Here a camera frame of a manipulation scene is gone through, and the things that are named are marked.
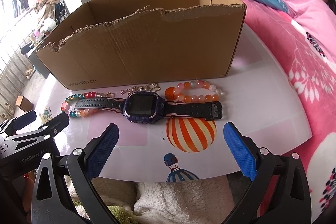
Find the torn cardboard edge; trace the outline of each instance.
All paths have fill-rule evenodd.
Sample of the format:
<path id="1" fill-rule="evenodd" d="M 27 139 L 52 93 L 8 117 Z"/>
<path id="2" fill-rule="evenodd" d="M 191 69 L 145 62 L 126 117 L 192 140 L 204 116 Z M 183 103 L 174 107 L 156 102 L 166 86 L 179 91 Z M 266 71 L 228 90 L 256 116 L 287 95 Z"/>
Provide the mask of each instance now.
<path id="1" fill-rule="evenodd" d="M 91 28 L 97 27 L 97 26 L 105 26 L 105 27 L 110 27 L 111 25 L 115 25 L 117 23 L 123 22 L 125 20 L 127 20 L 128 18 L 132 18 L 132 19 L 136 19 L 137 15 L 141 15 L 143 13 L 147 13 L 147 12 L 154 12 L 154 11 L 160 11 L 161 15 L 168 15 L 170 13 L 175 13 L 175 12 L 181 12 L 181 11 L 186 11 L 186 10 L 193 10 L 193 9 L 197 9 L 197 8 L 203 8 L 203 7 L 228 7 L 228 9 L 230 8 L 238 8 L 238 9 L 246 9 L 246 5 L 245 4 L 230 4 L 230 5 L 226 5 L 226 4 L 210 4 L 210 5 L 197 5 L 197 6 L 193 6 L 193 7 L 188 7 L 188 8 L 177 8 L 177 9 L 173 9 L 173 10 L 164 10 L 162 8 L 156 8 L 156 9 L 150 9 L 150 5 L 147 5 L 146 7 L 144 7 L 143 9 L 139 9 L 137 11 L 135 11 L 134 13 L 132 13 L 129 16 L 125 16 L 123 18 L 119 18 L 116 19 L 112 22 L 102 22 L 102 23 L 98 23 L 98 24 L 94 24 L 94 25 L 89 25 L 86 26 L 84 28 L 80 28 L 75 30 L 70 36 L 67 36 L 66 38 L 60 40 L 58 42 L 58 45 L 56 46 L 55 44 L 57 42 L 50 42 L 49 44 L 47 44 L 44 47 L 50 47 L 50 50 L 53 52 L 59 52 L 59 50 L 64 47 L 67 44 L 67 41 L 70 38 L 73 38 L 75 35 L 85 31 L 85 30 L 89 30 Z"/>

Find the white table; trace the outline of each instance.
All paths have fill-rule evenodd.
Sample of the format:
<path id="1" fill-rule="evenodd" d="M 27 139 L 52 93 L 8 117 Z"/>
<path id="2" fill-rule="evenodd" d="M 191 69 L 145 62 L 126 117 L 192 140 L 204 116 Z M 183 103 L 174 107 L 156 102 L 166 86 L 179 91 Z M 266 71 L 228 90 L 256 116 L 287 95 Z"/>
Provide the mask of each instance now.
<path id="1" fill-rule="evenodd" d="M 159 95 L 164 97 L 166 88 L 177 86 L 180 82 L 160 83 Z M 223 118 L 215 122 L 215 139 L 203 151 L 188 153 L 174 147 L 167 138 L 167 119 L 154 125 L 135 124 L 121 114 L 101 111 L 87 118 L 70 118 L 69 126 L 55 137 L 60 153 L 67 155 L 75 148 L 84 148 L 90 139 L 100 136 L 108 124 L 115 123 L 120 131 L 119 142 L 100 176 L 128 181 L 165 182 L 170 173 L 163 160 L 167 153 L 173 153 L 178 158 L 180 168 L 196 174 L 200 179 L 238 171 L 239 167 L 223 138 L 223 127 L 228 121 L 232 121 L 243 135 L 251 137 L 259 147 L 267 147 L 277 155 L 294 149 L 311 137 L 310 126 L 297 93 L 273 55 L 248 26 L 243 27 L 229 75 L 209 82 L 221 88 L 226 95 L 221 99 Z M 125 88 L 94 91 L 113 92 L 116 97 L 125 98 L 125 95 L 120 95 Z M 50 75 L 35 111 L 42 113 L 47 107 L 54 117 L 60 113 L 61 103 L 66 97 L 85 91 L 72 93 Z M 205 95 L 207 92 L 197 89 L 190 94 Z M 22 131 L 35 130 L 42 123 L 37 118 Z"/>

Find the watch strap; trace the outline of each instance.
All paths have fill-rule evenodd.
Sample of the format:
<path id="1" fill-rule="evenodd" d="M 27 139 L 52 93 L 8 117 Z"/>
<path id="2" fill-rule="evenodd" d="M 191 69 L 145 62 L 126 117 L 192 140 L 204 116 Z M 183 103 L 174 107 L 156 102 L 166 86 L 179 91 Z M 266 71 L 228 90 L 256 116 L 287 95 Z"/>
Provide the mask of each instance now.
<path id="1" fill-rule="evenodd" d="M 123 107 L 126 99 L 123 98 L 87 98 L 80 100 L 76 103 L 75 108 L 77 109 L 105 109 L 111 110 L 117 113 L 123 112 Z"/>
<path id="2" fill-rule="evenodd" d="M 217 120 L 223 117 L 222 104 L 220 102 L 206 103 L 179 103 L 165 102 L 164 117 L 190 117 Z"/>

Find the orange beaded bracelet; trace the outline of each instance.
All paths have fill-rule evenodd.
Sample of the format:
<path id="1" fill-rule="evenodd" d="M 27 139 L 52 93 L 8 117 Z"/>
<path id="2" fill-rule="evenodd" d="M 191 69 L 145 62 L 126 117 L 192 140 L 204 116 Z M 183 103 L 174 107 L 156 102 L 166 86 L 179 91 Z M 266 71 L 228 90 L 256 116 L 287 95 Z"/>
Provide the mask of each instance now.
<path id="1" fill-rule="evenodd" d="M 188 90 L 190 88 L 204 88 L 207 90 L 210 90 L 212 92 L 215 92 L 214 95 L 207 94 L 206 96 L 200 95 L 184 95 L 182 93 L 182 90 Z M 219 101 L 219 96 L 222 94 L 222 91 L 218 89 L 214 84 L 211 84 L 208 81 L 191 81 L 191 82 L 184 82 L 179 83 L 177 85 L 177 88 L 174 88 L 173 86 L 170 88 L 167 88 L 165 91 L 165 96 L 167 100 L 178 100 L 179 102 L 184 103 L 204 103 L 204 102 L 211 102 L 211 101 Z"/>

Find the hot air balloon print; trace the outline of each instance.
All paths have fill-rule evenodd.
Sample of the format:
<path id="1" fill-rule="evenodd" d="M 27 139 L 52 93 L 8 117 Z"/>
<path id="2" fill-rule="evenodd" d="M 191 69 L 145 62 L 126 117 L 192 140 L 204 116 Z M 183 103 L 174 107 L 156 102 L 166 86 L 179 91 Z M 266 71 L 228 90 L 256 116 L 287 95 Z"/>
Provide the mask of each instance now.
<path id="1" fill-rule="evenodd" d="M 177 163 L 179 161 L 174 154 L 166 154 L 164 156 L 164 161 L 165 165 L 170 168 L 170 174 L 167 178 L 167 182 L 199 180 L 198 176 L 194 173 L 178 167 Z"/>
<path id="2" fill-rule="evenodd" d="M 200 152 L 213 143 L 216 124 L 198 118 L 169 118 L 166 133 L 170 143 L 181 151 Z"/>

